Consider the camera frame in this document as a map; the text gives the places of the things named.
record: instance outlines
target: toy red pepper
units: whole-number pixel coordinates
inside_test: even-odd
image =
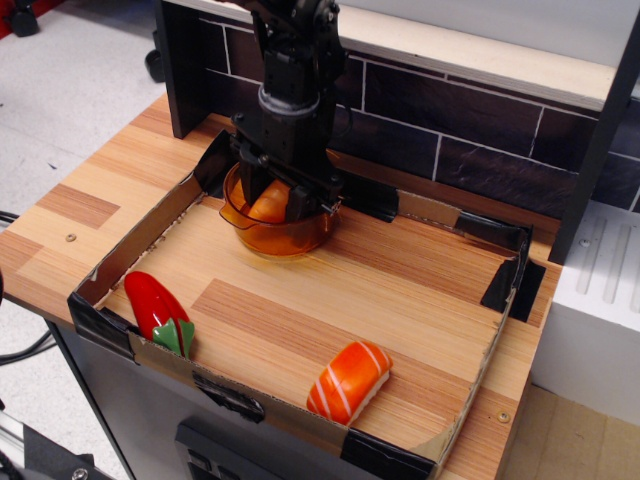
[[[124,289],[142,336],[189,358],[195,327],[171,292],[144,272],[129,273]]]

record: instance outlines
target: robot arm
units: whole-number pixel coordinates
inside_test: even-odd
[[[275,178],[291,187],[287,221],[334,210],[342,179],[326,148],[336,99],[334,83],[347,54],[340,45],[334,0],[232,0],[253,16],[264,61],[260,111],[233,117],[232,147],[250,205]]]

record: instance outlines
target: cardboard tray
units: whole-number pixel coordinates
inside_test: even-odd
[[[523,278],[541,277],[528,261],[531,231],[392,189],[401,214],[392,222],[343,206],[320,248],[266,258],[240,243],[218,214],[222,200],[206,193],[221,191],[235,163],[228,143],[223,132],[74,291],[78,333],[379,478],[437,477],[510,310],[526,319],[535,298],[537,288],[516,298]],[[347,204],[363,204],[359,188]],[[131,269],[185,307],[192,361],[138,334],[122,288]],[[326,364],[358,339],[385,348],[394,368],[347,428],[305,403]]]

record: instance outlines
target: toy food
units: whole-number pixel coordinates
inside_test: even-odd
[[[276,184],[274,188],[280,190],[282,186]],[[220,216],[233,225],[242,243],[251,250],[266,255],[289,257],[306,253],[329,238],[339,220],[339,215],[336,213],[322,211],[296,222],[287,222],[285,215],[287,200],[280,203],[280,213],[277,218],[280,220],[279,223],[253,218],[252,214],[256,216],[262,216],[262,214],[256,213],[255,210],[252,214],[249,212],[250,206],[246,205],[244,199],[237,164],[224,179],[224,198],[225,203],[220,209]]]
[[[268,223],[282,223],[289,203],[289,186],[280,180],[274,180],[253,203],[249,216]]]
[[[392,365],[384,350],[371,342],[349,344],[311,387],[307,408],[349,425],[387,381]]]
[[[142,336],[189,358],[195,327],[171,292],[144,272],[129,273],[124,289]]]

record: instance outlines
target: orange bowl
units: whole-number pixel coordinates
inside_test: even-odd
[[[288,257],[300,255],[322,244],[333,232],[338,214],[322,212],[296,222],[269,223],[247,215],[250,206],[234,189],[240,183],[239,165],[224,180],[225,204],[220,216],[235,228],[247,247],[266,255]]]

